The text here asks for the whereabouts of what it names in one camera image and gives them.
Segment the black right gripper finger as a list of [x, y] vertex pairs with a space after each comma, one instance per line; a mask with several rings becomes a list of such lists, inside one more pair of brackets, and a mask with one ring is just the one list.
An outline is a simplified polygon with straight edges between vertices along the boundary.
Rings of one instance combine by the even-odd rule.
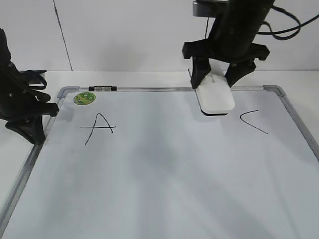
[[208, 58], [192, 57], [191, 86], [196, 89], [211, 71]]
[[240, 63], [230, 64], [228, 67], [225, 77], [229, 87], [232, 87], [236, 82], [238, 82], [244, 76], [254, 72], [256, 65], [254, 61], [243, 61]]

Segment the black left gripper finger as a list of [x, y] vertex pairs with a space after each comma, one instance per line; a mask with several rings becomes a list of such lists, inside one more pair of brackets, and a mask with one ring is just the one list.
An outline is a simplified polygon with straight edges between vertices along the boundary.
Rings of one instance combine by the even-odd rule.
[[20, 71], [22, 80], [29, 85], [31, 89], [46, 89], [47, 82], [44, 74], [47, 70], [26, 70]]
[[8, 121], [5, 127], [18, 133], [31, 144], [43, 144], [45, 141], [42, 116], [35, 116], [18, 121]]

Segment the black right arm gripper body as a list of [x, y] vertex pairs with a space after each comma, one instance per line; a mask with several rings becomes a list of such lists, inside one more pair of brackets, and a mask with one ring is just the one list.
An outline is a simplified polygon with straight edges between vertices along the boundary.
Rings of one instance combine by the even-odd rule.
[[231, 64], [256, 58], [264, 61], [270, 50], [266, 45], [253, 43], [257, 32], [252, 27], [254, 25], [240, 25], [231, 17], [219, 14], [207, 38], [183, 44], [183, 57], [202, 57]]

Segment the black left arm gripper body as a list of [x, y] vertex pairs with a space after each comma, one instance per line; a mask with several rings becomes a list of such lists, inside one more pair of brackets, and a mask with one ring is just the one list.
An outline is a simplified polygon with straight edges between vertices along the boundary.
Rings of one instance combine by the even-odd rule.
[[18, 121], [35, 116], [55, 117], [59, 112], [56, 103], [44, 89], [31, 89], [22, 80], [20, 71], [11, 61], [5, 31], [0, 30], [0, 118]]

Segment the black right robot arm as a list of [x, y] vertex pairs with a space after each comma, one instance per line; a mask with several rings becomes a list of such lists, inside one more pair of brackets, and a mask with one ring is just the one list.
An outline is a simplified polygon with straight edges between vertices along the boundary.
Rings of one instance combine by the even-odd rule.
[[255, 59], [267, 59], [270, 54], [267, 46], [253, 40], [273, 3], [272, 0], [193, 1], [194, 16], [215, 19], [207, 38], [183, 44], [184, 59], [192, 60], [193, 89], [211, 71], [211, 59], [229, 64], [225, 78], [230, 87], [255, 71]]

